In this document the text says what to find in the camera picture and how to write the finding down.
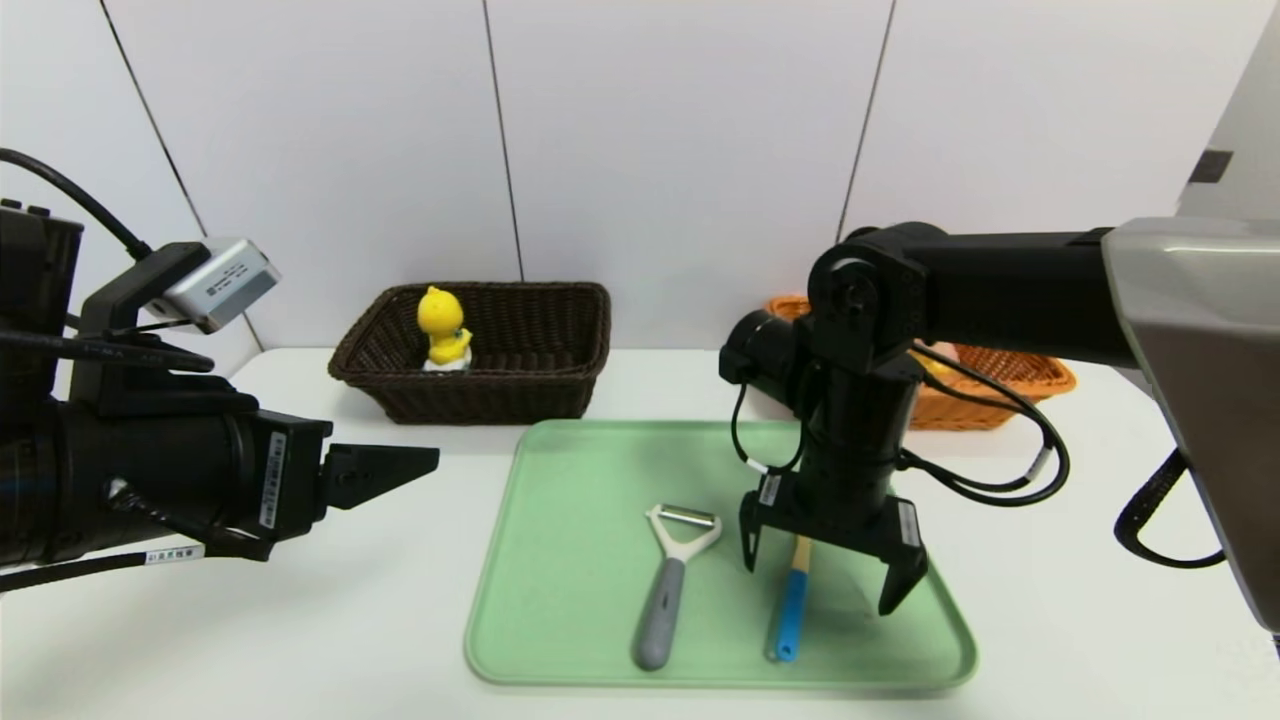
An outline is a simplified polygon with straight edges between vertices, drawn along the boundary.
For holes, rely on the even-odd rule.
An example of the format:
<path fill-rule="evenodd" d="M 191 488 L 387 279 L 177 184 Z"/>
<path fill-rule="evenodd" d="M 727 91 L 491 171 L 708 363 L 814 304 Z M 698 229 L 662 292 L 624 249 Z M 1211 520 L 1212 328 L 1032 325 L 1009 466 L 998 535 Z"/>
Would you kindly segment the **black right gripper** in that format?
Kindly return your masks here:
<path fill-rule="evenodd" d="M 765 468 L 758 491 L 739 507 L 744 566 L 756 569 L 762 529 L 773 527 L 879 559 L 886 565 L 877 605 L 891 615 L 929 571 L 923 542 L 890 498 L 902 462 L 920 366 L 882 366 L 868 375 L 808 366 L 769 387 L 801 423 L 790 466 Z"/>

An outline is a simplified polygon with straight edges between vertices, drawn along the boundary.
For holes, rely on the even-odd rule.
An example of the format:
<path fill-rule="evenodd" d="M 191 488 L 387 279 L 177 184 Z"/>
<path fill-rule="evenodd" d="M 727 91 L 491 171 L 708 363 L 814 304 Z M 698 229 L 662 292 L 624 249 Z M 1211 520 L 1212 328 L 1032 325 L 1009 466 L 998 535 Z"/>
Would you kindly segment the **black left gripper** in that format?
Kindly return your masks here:
<path fill-rule="evenodd" d="M 329 446 L 321 466 L 330 433 L 329 421 L 253 401 L 147 401 L 142 414 L 81 404 L 78 550 L 169 536 L 151 511 L 204 536 L 228 528 L 287 541 L 306 534 L 323 505 L 356 509 L 439 466 L 439 448 L 343 443 Z"/>

